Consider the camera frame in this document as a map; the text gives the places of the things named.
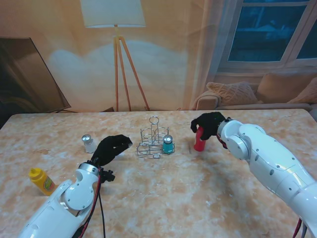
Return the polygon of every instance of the white salt shaker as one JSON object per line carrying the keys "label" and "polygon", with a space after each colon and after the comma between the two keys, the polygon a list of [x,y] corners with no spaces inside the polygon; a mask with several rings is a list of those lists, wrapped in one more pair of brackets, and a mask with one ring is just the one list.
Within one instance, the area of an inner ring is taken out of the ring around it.
{"label": "white salt shaker", "polygon": [[83,135],[81,137],[82,141],[84,142],[86,153],[92,154],[97,149],[97,146],[94,142],[94,139],[91,138],[91,135]]}

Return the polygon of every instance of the lampshade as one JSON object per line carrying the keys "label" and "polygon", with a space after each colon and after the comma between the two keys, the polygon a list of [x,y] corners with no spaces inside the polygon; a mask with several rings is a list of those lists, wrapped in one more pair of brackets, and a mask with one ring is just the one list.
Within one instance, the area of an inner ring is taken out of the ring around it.
{"label": "lampshade", "polygon": [[86,27],[143,27],[141,0],[81,0]]}

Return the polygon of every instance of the mustard bottle cap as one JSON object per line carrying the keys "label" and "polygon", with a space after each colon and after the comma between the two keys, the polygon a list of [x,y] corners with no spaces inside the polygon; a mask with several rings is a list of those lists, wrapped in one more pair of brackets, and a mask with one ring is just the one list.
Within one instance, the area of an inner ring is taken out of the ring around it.
{"label": "mustard bottle cap", "polygon": [[38,179],[42,176],[42,174],[43,170],[41,170],[40,168],[31,168],[29,172],[29,177],[31,179]]}

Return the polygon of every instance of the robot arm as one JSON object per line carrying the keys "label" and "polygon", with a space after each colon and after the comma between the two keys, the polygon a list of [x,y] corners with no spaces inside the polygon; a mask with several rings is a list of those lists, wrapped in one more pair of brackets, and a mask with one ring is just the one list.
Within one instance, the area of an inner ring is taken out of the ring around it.
{"label": "robot arm", "polygon": [[210,129],[204,130],[205,138],[217,136],[234,157],[247,161],[253,175],[279,196],[316,238],[317,182],[296,156],[273,137],[266,135],[258,125],[225,119],[221,113],[203,115],[203,118],[192,123],[192,129],[196,124],[205,129],[208,123]]}
{"label": "robot arm", "polygon": [[82,163],[76,170],[76,182],[62,182],[46,202],[24,226],[19,238],[75,238],[78,228],[91,213],[98,191],[93,184],[113,181],[112,171],[100,166],[108,164],[116,155],[132,145],[123,135],[109,136],[98,146],[91,161]]}

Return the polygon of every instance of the yellow mustard bottle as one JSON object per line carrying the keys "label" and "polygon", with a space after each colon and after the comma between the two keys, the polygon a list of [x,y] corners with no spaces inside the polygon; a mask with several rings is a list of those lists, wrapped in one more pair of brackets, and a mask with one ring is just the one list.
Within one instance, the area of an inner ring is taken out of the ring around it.
{"label": "yellow mustard bottle", "polygon": [[50,196],[56,189],[55,183],[40,168],[31,168],[29,177],[32,183],[34,183],[46,196]]}

